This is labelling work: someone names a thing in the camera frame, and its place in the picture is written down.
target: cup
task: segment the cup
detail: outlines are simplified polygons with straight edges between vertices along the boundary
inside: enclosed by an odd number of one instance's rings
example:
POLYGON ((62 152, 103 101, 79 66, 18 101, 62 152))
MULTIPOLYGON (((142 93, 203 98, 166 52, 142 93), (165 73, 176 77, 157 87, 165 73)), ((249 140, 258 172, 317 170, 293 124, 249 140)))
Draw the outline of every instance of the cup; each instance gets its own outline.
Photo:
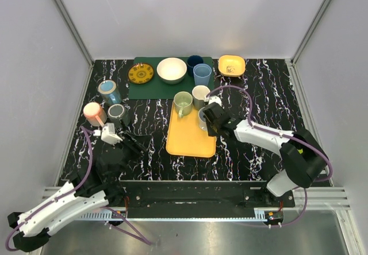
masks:
POLYGON ((182 118, 190 114, 193 108, 193 97, 189 92, 178 92, 174 97, 174 106, 179 118, 182 118))
POLYGON ((115 104, 109 107, 108 116, 116 129, 121 129, 122 124, 128 126, 131 121, 127 109, 122 104, 115 104))
POLYGON ((83 108, 83 114, 92 126, 105 126, 107 120, 106 113, 99 103, 91 102, 83 108))
POLYGON ((191 91, 193 96, 193 106, 196 110, 200 110, 205 106, 205 97, 210 93, 209 88, 207 86, 196 86, 191 91))
POLYGON ((201 56, 198 55, 192 55, 190 56, 187 60, 186 60, 186 66, 187 66, 187 73, 189 74, 189 76, 193 77, 193 68, 197 65, 197 64, 203 64, 203 58, 201 56))
POLYGON ((207 64, 197 64, 193 68, 194 82, 196 86, 208 86, 212 69, 207 64))
POLYGON ((116 83, 112 80, 101 82, 98 86, 98 92, 109 106, 119 104, 121 102, 120 92, 116 87, 116 83))
POLYGON ((198 112, 198 120, 200 121, 200 128, 207 132, 207 123, 205 114, 203 113, 203 108, 198 112))

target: reflective metal surface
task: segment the reflective metal surface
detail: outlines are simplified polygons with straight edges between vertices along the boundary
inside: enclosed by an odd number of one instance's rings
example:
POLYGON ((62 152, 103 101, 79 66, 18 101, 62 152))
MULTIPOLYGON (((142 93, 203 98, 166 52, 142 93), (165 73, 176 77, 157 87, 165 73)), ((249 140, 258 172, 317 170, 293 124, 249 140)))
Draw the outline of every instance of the reflective metal surface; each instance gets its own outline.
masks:
MULTIPOLYGON (((287 219, 296 216, 287 212, 287 219)), ((261 229, 226 222, 135 222, 147 246, 101 222, 75 221, 54 235, 42 255, 348 254, 335 213, 307 211, 293 226, 261 229)))

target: green mug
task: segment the green mug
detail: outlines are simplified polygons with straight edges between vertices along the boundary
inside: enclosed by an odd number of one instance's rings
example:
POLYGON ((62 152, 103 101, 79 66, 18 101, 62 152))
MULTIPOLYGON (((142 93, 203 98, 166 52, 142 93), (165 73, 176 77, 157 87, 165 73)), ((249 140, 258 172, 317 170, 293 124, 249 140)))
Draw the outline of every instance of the green mug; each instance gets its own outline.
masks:
POLYGON ((193 97, 189 92, 178 92, 174 97, 174 106, 179 118, 182 118, 190 114, 193 108, 193 97))

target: green mat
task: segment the green mat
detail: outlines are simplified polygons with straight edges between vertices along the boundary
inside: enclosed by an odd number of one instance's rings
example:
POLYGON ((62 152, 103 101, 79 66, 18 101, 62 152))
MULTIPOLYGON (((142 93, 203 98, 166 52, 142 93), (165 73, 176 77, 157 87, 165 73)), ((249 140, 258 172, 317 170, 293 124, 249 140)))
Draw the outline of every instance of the green mat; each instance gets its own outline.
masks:
MULTIPOLYGON (((183 81, 178 84, 167 84, 161 80, 157 74, 157 65, 163 59, 167 57, 137 57, 134 59, 134 63, 147 63, 153 66, 155 70, 154 77, 146 84, 133 84, 129 85, 129 99, 130 100, 145 100, 145 99, 174 99, 176 93, 180 91, 187 91, 191 93, 192 89, 196 86, 194 84, 194 78, 190 77, 188 73, 185 75, 183 81)), ((188 57, 178 57, 186 62, 188 57)), ((211 57, 203 57, 205 64, 208 64, 211 68, 213 62, 211 57)), ((211 78, 208 84, 208 88, 213 90, 214 88, 214 73, 212 72, 211 78)))

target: tabletop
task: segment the tabletop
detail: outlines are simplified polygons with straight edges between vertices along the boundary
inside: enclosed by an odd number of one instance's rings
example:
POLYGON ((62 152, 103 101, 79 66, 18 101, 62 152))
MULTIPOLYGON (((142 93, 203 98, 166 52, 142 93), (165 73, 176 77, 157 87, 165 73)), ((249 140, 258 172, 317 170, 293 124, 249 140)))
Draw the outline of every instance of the tabletop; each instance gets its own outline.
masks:
MULTIPOLYGON (((96 60, 83 101, 100 103, 105 111, 108 106, 97 92, 100 82, 114 80, 128 109, 131 125, 128 130, 136 135, 149 135, 148 152, 131 161, 117 179, 120 180, 267 180, 282 169, 279 156, 255 145, 217 138, 216 154, 209 159, 172 156, 165 146, 170 121, 171 99, 129 100, 128 70, 133 60, 96 60)), ((228 84, 243 87, 251 95, 253 120, 257 123, 283 130, 297 130, 304 126, 297 98, 286 63, 282 59, 246 59, 246 71, 239 78, 223 77, 213 60, 214 86, 228 84)), ((249 114, 248 100, 238 90, 223 89, 218 92, 223 106, 233 115, 249 114)), ((59 179, 63 185, 79 168, 88 164, 87 142, 80 125, 92 128, 83 116, 82 109, 71 142, 65 166, 59 179)), ((97 155, 108 144, 92 137, 93 153, 97 155)))

